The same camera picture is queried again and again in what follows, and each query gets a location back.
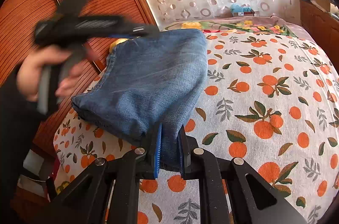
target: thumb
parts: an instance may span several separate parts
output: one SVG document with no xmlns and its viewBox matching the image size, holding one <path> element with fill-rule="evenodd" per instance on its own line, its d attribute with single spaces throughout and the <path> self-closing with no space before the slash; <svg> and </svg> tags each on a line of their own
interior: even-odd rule
<svg viewBox="0 0 339 224">
<path fill-rule="evenodd" d="M 36 51 L 33 64 L 36 67 L 46 64 L 59 64 L 64 62 L 71 54 L 72 52 L 61 49 L 57 45 L 50 45 Z"/>
</svg>

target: bed sheet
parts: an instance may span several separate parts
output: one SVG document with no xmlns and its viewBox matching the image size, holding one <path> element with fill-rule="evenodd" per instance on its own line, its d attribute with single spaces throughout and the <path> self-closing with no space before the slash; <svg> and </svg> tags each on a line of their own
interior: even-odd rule
<svg viewBox="0 0 339 224">
<path fill-rule="evenodd" d="M 221 27 L 224 32 L 206 22 L 168 28 L 199 27 L 206 34 L 206 87 L 186 133 L 217 157 L 244 158 L 308 223 L 315 223 L 339 186 L 336 70 L 318 45 L 292 37 L 280 19 L 242 19 L 237 28 Z M 243 29 L 272 24 L 279 32 Z M 54 145 L 62 166 L 55 181 L 58 192 L 96 157 L 113 160 L 134 148 L 80 119 L 73 109 Z M 156 181 L 140 181 L 138 224 L 200 223 L 199 208 L 198 181 L 164 170 Z"/>
</svg>

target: jeans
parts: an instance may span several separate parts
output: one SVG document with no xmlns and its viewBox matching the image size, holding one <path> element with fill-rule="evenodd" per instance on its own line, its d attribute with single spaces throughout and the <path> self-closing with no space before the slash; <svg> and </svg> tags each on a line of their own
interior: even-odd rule
<svg viewBox="0 0 339 224">
<path fill-rule="evenodd" d="M 206 40 L 197 29 L 160 32 L 118 44 L 107 70 L 88 93 L 72 98 L 84 120 L 137 146 L 162 123 L 161 162 L 178 167 L 178 132 L 207 75 Z"/>
</svg>

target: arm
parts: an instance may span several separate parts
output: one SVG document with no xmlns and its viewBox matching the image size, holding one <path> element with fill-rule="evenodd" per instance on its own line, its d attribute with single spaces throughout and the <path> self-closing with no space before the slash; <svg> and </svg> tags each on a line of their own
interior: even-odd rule
<svg viewBox="0 0 339 224">
<path fill-rule="evenodd" d="M 13 213 L 9 202 L 15 193 L 23 161 L 40 122 L 48 117 L 36 110 L 42 67 L 62 63 L 69 56 L 69 52 L 56 46 L 32 52 L 14 68 L 0 87 L 0 206 L 3 213 Z M 82 65 L 75 65 L 69 76 L 59 84 L 56 95 L 64 97 L 72 94 L 81 73 Z"/>
</svg>

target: person's left hand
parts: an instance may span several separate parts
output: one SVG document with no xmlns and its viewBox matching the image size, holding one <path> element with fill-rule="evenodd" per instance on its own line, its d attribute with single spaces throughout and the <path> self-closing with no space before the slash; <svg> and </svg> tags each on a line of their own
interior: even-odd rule
<svg viewBox="0 0 339 224">
<path fill-rule="evenodd" d="M 60 64 L 70 55 L 71 52 L 62 50 L 56 45 L 36 49 L 30 53 L 23 61 L 17 74 L 19 92 L 26 97 L 26 100 L 36 102 L 38 99 L 38 84 L 43 66 Z M 76 83 L 81 78 L 82 72 L 82 62 L 74 65 L 69 71 L 68 77 L 60 82 L 55 95 L 57 97 L 71 95 L 76 89 Z"/>
</svg>

